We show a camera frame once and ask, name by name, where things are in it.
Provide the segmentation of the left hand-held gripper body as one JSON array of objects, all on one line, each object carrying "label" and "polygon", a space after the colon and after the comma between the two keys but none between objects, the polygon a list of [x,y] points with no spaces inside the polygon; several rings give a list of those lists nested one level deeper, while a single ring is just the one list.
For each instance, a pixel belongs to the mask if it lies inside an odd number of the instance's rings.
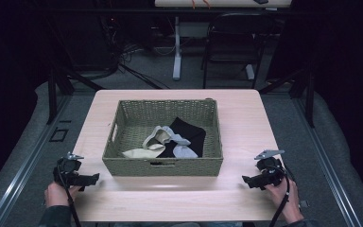
[{"label": "left hand-held gripper body", "polygon": [[54,182],[68,189],[71,186],[80,186],[81,191],[89,185],[89,177],[78,174],[82,156],[68,152],[59,158],[53,170]]}]

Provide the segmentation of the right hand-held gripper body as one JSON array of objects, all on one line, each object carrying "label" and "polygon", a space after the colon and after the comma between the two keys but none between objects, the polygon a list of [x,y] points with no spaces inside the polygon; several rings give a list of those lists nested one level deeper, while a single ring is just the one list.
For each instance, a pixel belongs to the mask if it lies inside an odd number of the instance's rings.
[{"label": "right hand-held gripper body", "polygon": [[261,190],[265,189],[266,185],[279,185],[282,179],[286,176],[282,161],[276,158],[276,155],[283,154],[283,150],[266,149],[255,157],[257,160],[256,167],[261,174],[255,177],[255,187]]}]

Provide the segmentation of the person's left hand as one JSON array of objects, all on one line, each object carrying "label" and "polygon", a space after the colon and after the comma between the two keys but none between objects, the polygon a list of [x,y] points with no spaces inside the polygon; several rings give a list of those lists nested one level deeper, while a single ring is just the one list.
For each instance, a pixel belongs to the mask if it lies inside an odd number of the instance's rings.
[{"label": "person's left hand", "polygon": [[68,196],[74,200],[80,190],[80,186],[71,186],[68,190],[53,182],[44,190],[45,207],[69,206]]}]

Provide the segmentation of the person's right hand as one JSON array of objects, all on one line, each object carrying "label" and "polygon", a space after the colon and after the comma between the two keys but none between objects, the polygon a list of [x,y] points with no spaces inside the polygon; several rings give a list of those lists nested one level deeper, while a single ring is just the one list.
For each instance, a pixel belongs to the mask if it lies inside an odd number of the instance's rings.
[{"label": "person's right hand", "polygon": [[266,185],[265,189],[276,208],[283,201],[285,202],[281,215],[287,224],[303,220],[303,214],[299,208],[298,187],[294,181],[285,179],[277,186]]}]

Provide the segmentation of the black floor socket plate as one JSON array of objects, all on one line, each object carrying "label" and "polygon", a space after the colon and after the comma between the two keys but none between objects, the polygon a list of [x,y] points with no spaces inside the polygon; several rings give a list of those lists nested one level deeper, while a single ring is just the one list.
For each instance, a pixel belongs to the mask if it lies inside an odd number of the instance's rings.
[{"label": "black floor socket plate", "polygon": [[49,138],[49,141],[50,142],[63,142],[65,140],[68,132],[69,132],[68,129],[55,128]]}]

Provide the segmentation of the green woven basket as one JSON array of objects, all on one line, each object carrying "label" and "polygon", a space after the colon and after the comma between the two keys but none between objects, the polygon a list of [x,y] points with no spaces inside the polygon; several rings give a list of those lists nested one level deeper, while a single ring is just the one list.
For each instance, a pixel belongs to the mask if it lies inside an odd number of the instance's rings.
[{"label": "green woven basket", "polygon": [[[126,158],[124,151],[141,148],[157,126],[176,118],[203,128],[200,158]],[[217,103],[211,98],[188,100],[121,100],[102,161],[113,176],[216,176],[223,162]]]}]

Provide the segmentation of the grey sock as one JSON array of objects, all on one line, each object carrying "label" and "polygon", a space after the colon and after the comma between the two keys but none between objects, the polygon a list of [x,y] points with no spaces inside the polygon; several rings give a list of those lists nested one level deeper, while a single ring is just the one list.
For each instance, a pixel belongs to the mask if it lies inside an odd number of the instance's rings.
[{"label": "grey sock", "polygon": [[198,158],[198,155],[189,148],[191,142],[179,134],[173,132],[167,126],[163,126],[163,130],[169,135],[164,140],[165,150],[160,155],[161,158]]}]

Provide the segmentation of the black cloth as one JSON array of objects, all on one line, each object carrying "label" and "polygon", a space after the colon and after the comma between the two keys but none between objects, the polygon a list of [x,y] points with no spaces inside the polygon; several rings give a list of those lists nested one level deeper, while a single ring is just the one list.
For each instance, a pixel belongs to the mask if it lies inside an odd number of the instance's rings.
[{"label": "black cloth", "polygon": [[203,156],[203,146],[206,137],[206,131],[203,128],[191,125],[178,117],[169,128],[191,142],[189,148],[198,155],[198,158]]}]

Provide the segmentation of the beige grey-trimmed sock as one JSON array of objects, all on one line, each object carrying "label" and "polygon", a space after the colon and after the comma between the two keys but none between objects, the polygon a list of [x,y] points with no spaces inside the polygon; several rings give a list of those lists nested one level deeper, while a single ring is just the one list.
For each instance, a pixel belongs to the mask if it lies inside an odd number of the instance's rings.
[{"label": "beige grey-trimmed sock", "polygon": [[149,150],[164,148],[164,144],[170,139],[170,134],[161,126],[154,128],[153,132],[145,139],[142,147]]}]

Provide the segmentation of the black metal stand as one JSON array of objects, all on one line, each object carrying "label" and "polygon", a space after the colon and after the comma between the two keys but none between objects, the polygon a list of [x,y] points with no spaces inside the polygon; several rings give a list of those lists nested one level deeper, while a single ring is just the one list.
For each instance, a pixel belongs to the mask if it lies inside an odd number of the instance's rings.
[{"label": "black metal stand", "polygon": [[70,79],[75,79],[95,91],[102,90],[103,87],[83,77],[75,70],[58,63],[53,63],[48,77],[48,104],[49,116],[47,124],[51,124],[58,114],[57,89],[65,96],[71,96],[75,92]]},{"label": "black metal stand", "polygon": [[270,85],[259,90],[261,95],[267,94],[276,88],[281,87],[283,84],[293,80],[293,85],[289,90],[289,95],[291,98],[300,98],[305,94],[305,105],[304,105],[304,117],[311,128],[314,128],[313,111],[314,111],[314,97],[315,97],[315,76],[311,69],[302,68],[296,70],[292,74],[283,77],[281,79],[276,79]]}]

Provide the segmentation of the black folding chair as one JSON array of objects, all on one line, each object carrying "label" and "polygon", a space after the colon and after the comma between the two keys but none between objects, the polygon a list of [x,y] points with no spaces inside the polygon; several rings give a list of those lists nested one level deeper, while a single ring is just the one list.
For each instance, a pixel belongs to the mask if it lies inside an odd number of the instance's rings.
[{"label": "black folding chair", "polygon": [[209,23],[200,69],[202,87],[206,88],[208,64],[254,65],[259,73],[268,38],[275,28],[275,20],[264,14],[230,12],[218,15]]}]

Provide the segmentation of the white desk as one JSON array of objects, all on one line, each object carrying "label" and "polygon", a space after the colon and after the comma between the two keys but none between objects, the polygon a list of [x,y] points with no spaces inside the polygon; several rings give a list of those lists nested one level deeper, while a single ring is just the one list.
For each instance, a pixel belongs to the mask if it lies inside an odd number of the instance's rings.
[{"label": "white desk", "polygon": [[[287,9],[293,0],[155,0],[157,8],[165,9]],[[173,79],[181,79],[181,34],[186,37],[203,37],[203,23],[180,23],[175,16],[175,59]]]}]

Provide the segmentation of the metal floor rail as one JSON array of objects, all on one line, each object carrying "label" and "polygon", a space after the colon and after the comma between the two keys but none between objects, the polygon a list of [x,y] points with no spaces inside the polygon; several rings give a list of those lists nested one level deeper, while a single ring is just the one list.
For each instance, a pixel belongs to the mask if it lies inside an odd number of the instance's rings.
[{"label": "metal floor rail", "polygon": [[[43,103],[26,126],[0,173],[0,227],[37,227],[44,211],[43,192],[53,181],[57,160],[71,151],[77,135],[77,120],[70,115],[74,99],[63,96],[58,115],[45,123]],[[68,129],[63,142],[50,142],[55,128]]]},{"label": "metal floor rail", "polygon": [[292,102],[295,106],[296,111],[298,112],[299,118],[301,119],[307,134],[309,135],[313,143],[317,160],[322,170],[323,176],[325,177],[332,191],[337,206],[347,226],[363,227],[356,211],[354,210],[353,204],[351,203],[347,195],[345,188],[343,187],[335,169],[332,166],[332,163],[326,153],[324,145],[320,141],[317,129],[315,127],[311,127],[306,119],[302,102],[299,99],[293,99]]}]

